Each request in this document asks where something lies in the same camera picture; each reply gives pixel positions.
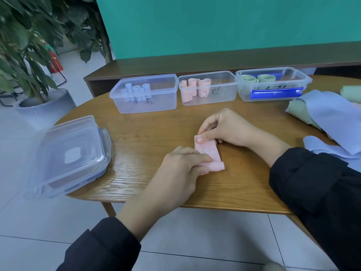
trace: wooden table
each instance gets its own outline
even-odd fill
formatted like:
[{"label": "wooden table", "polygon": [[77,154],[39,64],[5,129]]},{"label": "wooden table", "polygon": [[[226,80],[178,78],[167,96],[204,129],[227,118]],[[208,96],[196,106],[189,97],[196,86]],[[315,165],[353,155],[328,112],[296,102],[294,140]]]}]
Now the wooden table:
[{"label": "wooden table", "polygon": [[361,41],[272,48],[216,51],[118,59],[84,77],[94,97],[109,92],[122,78],[175,73],[177,76],[198,72],[250,68],[319,68],[361,65]]},{"label": "wooden table", "polygon": [[[312,89],[339,92],[344,85],[361,85],[359,79],[316,75],[312,78],[306,92]],[[101,95],[58,122],[93,115],[99,127],[108,130],[114,146],[114,158],[106,173],[68,195],[100,201],[107,213],[114,216],[111,202],[124,202],[144,189],[164,156],[179,145],[194,147],[193,137],[204,119],[226,107],[293,147],[303,147],[303,138],[308,135],[332,144],[318,129],[285,113],[287,105],[288,101],[246,103],[237,95],[234,101],[186,107],[178,91],[174,110],[120,114],[109,95]],[[196,191],[184,207],[292,214],[269,186],[269,167],[261,158],[247,148],[228,143],[219,144],[218,150],[225,170],[200,176]],[[308,233],[297,218],[291,219]]]}]

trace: plastic storage box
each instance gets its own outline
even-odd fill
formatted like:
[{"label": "plastic storage box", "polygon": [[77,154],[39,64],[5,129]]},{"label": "plastic storage box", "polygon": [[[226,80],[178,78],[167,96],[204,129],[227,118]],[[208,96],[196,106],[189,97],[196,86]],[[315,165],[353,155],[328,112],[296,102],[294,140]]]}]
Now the plastic storage box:
[{"label": "plastic storage box", "polygon": [[312,82],[312,78],[291,67],[239,70],[236,77],[243,101],[292,100]]},{"label": "plastic storage box", "polygon": [[93,116],[86,116],[38,132],[22,177],[25,197],[49,198],[70,193],[94,181],[111,159],[111,139]]},{"label": "plastic storage box", "polygon": [[178,86],[183,105],[233,101],[237,95],[237,79],[230,71],[183,75]]},{"label": "plastic storage box", "polygon": [[121,114],[154,112],[177,107],[177,76],[153,75],[121,79],[110,91]]}]

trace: plant stem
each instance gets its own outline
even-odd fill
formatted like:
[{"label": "plant stem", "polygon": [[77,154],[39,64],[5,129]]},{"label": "plant stem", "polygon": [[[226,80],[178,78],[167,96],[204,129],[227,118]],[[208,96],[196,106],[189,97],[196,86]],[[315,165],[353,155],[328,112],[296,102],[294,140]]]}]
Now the plant stem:
[{"label": "plant stem", "polygon": [[99,11],[94,11],[96,21],[99,24],[100,29],[100,39],[102,41],[103,45],[103,51],[105,53],[105,63],[110,63],[113,60],[113,57],[111,56],[111,47],[109,45],[109,37],[108,33],[106,32],[105,25],[102,19],[102,16]]},{"label": "plant stem", "polygon": [[45,104],[46,101],[43,99],[42,94],[35,87],[33,87],[33,85],[31,85],[31,88],[34,92],[35,98],[37,98],[42,104]]}]

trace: tiled floor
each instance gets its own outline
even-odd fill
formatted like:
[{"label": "tiled floor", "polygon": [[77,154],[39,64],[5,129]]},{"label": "tiled floor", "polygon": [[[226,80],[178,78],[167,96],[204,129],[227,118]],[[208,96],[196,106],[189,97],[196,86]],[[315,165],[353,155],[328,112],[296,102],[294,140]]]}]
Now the tiled floor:
[{"label": "tiled floor", "polygon": [[[68,79],[63,87],[77,105],[90,100],[82,78],[104,65],[103,57],[93,53],[85,64],[75,50],[60,58]],[[55,270],[67,247],[106,217],[97,202],[22,198],[20,171],[34,133],[12,108],[0,106],[0,270]],[[336,269],[285,216],[182,208],[150,230],[133,270],[259,271],[269,261],[288,271]]]}]

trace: black jacket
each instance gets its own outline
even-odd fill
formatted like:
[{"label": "black jacket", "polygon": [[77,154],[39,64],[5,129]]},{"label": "black jacket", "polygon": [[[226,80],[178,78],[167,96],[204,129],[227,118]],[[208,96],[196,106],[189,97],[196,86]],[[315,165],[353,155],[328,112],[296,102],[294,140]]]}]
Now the black jacket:
[{"label": "black jacket", "polygon": [[[340,271],[361,270],[361,173],[329,154],[287,150],[269,184]],[[104,218],[65,252],[58,271],[131,270],[140,243],[116,218]]]}]

